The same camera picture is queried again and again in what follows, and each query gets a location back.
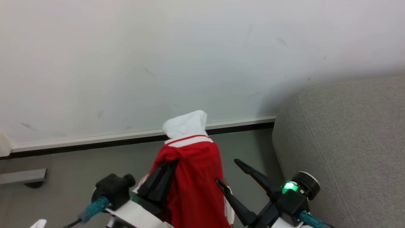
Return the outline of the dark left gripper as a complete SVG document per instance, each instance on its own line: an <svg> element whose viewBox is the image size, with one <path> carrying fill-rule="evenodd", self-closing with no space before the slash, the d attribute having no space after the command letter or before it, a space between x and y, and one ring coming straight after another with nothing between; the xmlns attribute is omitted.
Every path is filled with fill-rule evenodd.
<svg viewBox="0 0 405 228"><path fill-rule="evenodd" d="M161 203L166 203L177 165L178 159L160 163L140 186L138 193L130 191L132 201L142 206L162 222L168 222L169 224L172 223L172 212Z"/></svg>

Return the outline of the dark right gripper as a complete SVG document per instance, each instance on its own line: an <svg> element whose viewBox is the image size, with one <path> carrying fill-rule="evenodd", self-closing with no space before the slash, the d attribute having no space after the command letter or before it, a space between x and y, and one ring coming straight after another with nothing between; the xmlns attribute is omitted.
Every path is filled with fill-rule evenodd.
<svg viewBox="0 0 405 228"><path fill-rule="evenodd" d="M244 226L249 228L301 228L304 225L300 214L303 211L309 211L308 197L310 195L310 191L305 185L290 181L281 187L240 159L234 159L234 163L244 173L250 175L265 190L268 197L273 197L257 216L233 196L231 189L217 178L218 187Z"/></svg>

